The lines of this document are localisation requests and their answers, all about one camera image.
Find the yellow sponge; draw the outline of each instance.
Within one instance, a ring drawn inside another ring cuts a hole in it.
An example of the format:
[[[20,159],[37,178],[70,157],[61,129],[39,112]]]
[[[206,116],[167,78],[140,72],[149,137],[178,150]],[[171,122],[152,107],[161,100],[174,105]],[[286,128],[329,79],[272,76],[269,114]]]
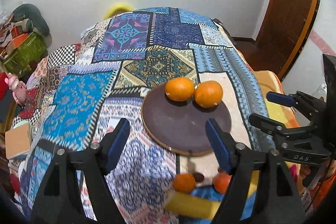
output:
[[[256,191],[258,187],[258,179],[259,171],[253,171],[249,192],[247,194],[248,198]],[[213,219],[220,204],[220,202],[172,191],[167,197],[165,209],[182,216]]]
[[[130,11],[133,11],[133,10],[134,9],[132,7],[130,7],[130,5],[127,5],[127,4],[123,4],[123,3],[115,4],[111,8],[108,9],[106,14],[104,15],[104,20],[108,19],[110,17],[113,17],[115,15],[130,12]]]

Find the yellow object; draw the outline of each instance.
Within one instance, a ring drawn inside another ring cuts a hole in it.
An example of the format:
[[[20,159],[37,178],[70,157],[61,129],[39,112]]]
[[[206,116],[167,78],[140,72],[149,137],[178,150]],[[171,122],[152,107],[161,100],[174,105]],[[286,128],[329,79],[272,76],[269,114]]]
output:
[[[200,83],[195,89],[195,102],[203,107],[209,108],[218,105],[223,98],[223,88],[216,81],[206,81]]]
[[[258,186],[258,178],[259,171],[253,171],[250,188],[247,195],[248,198],[256,191]],[[220,202],[210,201],[207,199],[197,198],[188,194],[172,191],[167,197],[165,209],[169,212],[182,216],[213,219],[220,204]]]
[[[194,82],[186,77],[173,78],[165,85],[167,97],[176,102],[184,102],[190,99],[193,96],[194,91]]]
[[[124,4],[124,3],[115,4],[111,8],[108,9],[106,14],[104,15],[104,20],[110,17],[113,17],[115,15],[130,12],[133,10],[134,9],[130,7],[130,5],[127,5],[127,4]]]

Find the wooden door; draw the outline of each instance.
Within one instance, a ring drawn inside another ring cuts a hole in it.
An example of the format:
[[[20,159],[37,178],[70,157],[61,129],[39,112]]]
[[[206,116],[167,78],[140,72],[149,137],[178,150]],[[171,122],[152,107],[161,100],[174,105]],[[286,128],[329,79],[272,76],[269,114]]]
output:
[[[289,70],[308,33],[317,0],[270,0],[256,45],[267,66],[281,79]]]

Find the metal bolt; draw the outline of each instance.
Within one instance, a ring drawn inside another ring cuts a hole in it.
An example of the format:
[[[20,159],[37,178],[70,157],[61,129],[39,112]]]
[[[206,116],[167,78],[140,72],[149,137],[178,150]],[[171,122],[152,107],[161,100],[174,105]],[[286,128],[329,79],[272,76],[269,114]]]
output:
[[[272,154],[273,156],[278,156],[278,155],[279,155],[279,151],[276,150],[276,149],[272,149],[272,150],[271,150],[271,154]]]
[[[90,147],[91,147],[92,149],[98,149],[98,148],[100,147],[100,144],[99,144],[99,143],[92,143],[92,144],[90,145]]]
[[[57,150],[57,155],[62,156],[65,153],[65,150],[63,148]]]
[[[237,143],[236,148],[238,148],[239,150],[243,150],[245,148],[245,145],[243,143]]]

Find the cardboard box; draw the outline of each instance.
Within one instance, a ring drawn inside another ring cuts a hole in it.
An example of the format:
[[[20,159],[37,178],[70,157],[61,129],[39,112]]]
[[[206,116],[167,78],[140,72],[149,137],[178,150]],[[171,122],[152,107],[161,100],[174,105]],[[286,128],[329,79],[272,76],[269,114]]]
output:
[[[26,157],[31,145],[31,127],[25,123],[5,133],[7,159]]]

